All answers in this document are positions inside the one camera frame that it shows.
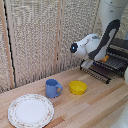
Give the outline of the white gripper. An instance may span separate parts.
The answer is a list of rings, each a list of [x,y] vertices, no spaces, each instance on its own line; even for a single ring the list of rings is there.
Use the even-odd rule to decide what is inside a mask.
[[[93,60],[84,60],[80,67],[81,68],[85,68],[85,69],[88,69],[91,65],[93,64]]]

